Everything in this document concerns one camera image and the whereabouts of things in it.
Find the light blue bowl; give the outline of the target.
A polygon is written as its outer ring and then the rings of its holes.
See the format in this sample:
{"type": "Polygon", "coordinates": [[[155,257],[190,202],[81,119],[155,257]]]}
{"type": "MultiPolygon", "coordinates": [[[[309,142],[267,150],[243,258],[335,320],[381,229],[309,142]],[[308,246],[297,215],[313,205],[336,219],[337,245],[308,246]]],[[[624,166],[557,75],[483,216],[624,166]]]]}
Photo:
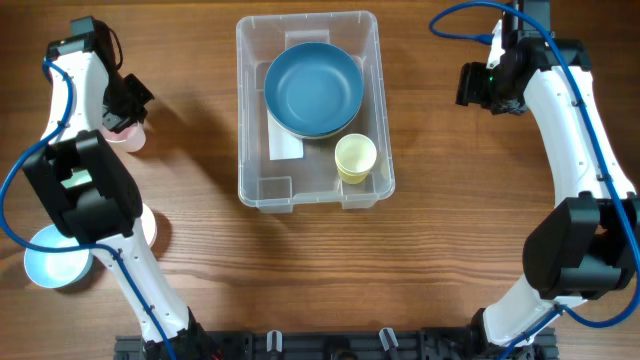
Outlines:
{"type": "MultiPolygon", "coordinates": [[[[79,245],[75,238],[63,236],[54,225],[41,229],[32,237],[31,243],[54,248],[79,245]]],[[[45,253],[27,249],[24,255],[24,268],[29,279],[36,285],[49,289],[78,282],[89,272],[92,264],[93,255],[89,250],[45,253]]]]}

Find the mint green bowl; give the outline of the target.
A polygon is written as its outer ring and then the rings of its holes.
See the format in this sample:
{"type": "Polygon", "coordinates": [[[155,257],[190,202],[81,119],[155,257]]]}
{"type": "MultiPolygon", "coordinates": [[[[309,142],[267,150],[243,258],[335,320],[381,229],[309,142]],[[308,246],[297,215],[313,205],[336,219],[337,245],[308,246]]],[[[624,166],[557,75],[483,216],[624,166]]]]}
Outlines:
{"type": "Polygon", "coordinates": [[[84,185],[92,182],[92,176],[86,169],[73,169],[71,176],[68,179],[61,180],[61,185],[66,188],[73,188],[75,186],[84,185]]]}

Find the pale green plastic cup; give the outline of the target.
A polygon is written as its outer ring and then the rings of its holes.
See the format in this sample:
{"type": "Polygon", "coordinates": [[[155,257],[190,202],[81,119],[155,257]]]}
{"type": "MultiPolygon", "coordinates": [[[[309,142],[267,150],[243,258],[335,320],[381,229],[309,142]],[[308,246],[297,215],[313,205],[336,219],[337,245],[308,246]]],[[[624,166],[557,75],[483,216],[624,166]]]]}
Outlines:
{"type": "Polygon", "coordinates": [[[376,160],[376,145],[363,134],[348,134],[336,144],[335,162],[337,167],[346,174],[362,175],[368,173],[376,160]]]}

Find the dark blue plate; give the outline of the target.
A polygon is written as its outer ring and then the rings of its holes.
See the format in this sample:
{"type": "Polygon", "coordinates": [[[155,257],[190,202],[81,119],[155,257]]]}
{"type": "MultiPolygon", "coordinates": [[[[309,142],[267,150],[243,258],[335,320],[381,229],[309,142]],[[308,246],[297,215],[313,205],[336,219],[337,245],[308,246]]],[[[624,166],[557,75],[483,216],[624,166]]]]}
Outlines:
{"type": "Polygon", "coordinates": [[[288,48],[271,63],[264,97],[267,109],[284,127],[319,135],[356,117],[364,99],[364,78],[343,49],[306,42],[288,48]]]}

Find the cream white bowl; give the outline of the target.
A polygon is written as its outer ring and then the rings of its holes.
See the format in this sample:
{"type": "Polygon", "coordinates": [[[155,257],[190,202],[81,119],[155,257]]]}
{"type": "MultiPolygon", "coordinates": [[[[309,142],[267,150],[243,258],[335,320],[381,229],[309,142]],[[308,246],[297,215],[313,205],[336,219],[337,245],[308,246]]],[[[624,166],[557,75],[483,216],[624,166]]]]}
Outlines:
{"type": "Polygon", "coordinates": [[[342,132],[343,130],[347,129],[356,119],[356,117],[353,117],[351,120],[349,120],[344,126],[334,129],[333,131],[327,132],[327,133],[323,133],[323,134],[319,134],[319,135],[304,135],[304,134],[299,134],[296,132],[291,131],[290,129],[284,127],[280,122],[277,121],[276,117],[270,112],[267,111],[267,116],[268,116],[268,121],[269,124],[275,127],[275,131],[281,131],[284,134],[288,134],[291,135],[295,138],[299,138],[299,139],[311,139],[311,140],[318,140],[318,139],[324,139],[324,138],[328,138],[331,136],[334,136],[340,132],[342,132]]]}

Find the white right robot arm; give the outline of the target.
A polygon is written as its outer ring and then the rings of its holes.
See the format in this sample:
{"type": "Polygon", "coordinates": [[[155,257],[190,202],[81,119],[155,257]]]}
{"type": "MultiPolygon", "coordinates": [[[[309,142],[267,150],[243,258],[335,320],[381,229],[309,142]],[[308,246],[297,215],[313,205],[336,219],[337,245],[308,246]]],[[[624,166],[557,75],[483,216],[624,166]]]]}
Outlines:
{"type": "Polygon", "coordinates": [[[551,168],[555,204],[527,237],[523,274],[474,328],[482,348],[521,347],[562,311],[624,289],[636,273],[639,195],[619,167],[578,40],[519,36],[490,44],[487,62],[462,67],[456,102],[492,114],[533,114],[551,168]]]}

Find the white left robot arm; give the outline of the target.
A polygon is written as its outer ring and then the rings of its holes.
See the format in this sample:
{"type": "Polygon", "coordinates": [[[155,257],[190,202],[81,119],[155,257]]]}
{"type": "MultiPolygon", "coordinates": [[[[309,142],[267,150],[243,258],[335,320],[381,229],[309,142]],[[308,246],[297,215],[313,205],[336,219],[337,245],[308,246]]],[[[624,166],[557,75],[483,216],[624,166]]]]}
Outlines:
{"type": "Polygon", "coordinates": [[[43,70],[53,86],[43,138],[21,158],[58,231],[113,274],[141,326],[148,359],[201,359],[212,346],[171,288],[146,243],[137,184],[105,140],[144,120],[152,93],[121,76],[110,34],[50,43],[43,70]]]}

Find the yellow plastic cup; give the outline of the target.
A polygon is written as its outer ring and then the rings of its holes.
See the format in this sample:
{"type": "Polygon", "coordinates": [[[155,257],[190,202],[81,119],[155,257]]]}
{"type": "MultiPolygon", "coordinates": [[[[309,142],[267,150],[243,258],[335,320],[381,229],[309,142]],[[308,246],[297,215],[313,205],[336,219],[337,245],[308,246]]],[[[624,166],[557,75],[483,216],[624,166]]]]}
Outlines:
{"type": "Polygon", "coordinates": [[[369,173],[370,173],[369,170],[353,173],[345,169],[338,168],[338,175],[341,181],[350,185],[355,185],[363,182],[366,179],[366,177],[369,175],[369,173]]]}

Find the pink plastic cup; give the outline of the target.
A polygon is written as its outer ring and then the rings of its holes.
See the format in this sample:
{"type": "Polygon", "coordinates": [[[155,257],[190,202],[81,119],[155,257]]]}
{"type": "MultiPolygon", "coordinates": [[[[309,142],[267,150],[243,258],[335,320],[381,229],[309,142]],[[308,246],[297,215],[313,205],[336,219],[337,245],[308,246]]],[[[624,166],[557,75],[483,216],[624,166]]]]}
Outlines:
{"type": "Polygon", "coordinates": [[[120,133],[112,132],[106,127],[102,127],[102,134],[111,146],[127,153],[141,150],[146,142],[144,127],[140,123],[135,123],[120,133]]]}

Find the pink plastic bowl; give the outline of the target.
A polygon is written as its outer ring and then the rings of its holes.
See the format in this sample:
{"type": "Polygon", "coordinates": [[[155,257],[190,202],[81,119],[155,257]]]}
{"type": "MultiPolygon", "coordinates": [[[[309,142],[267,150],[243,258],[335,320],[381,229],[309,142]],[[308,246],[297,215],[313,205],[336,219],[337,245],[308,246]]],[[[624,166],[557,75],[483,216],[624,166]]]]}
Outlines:
{"type": "Polygon", "coordinates": [[[146,243],[152,247],[157,237],[157,223],[152,210],[146,204],[143,205],[141,222],[146,243]]]}

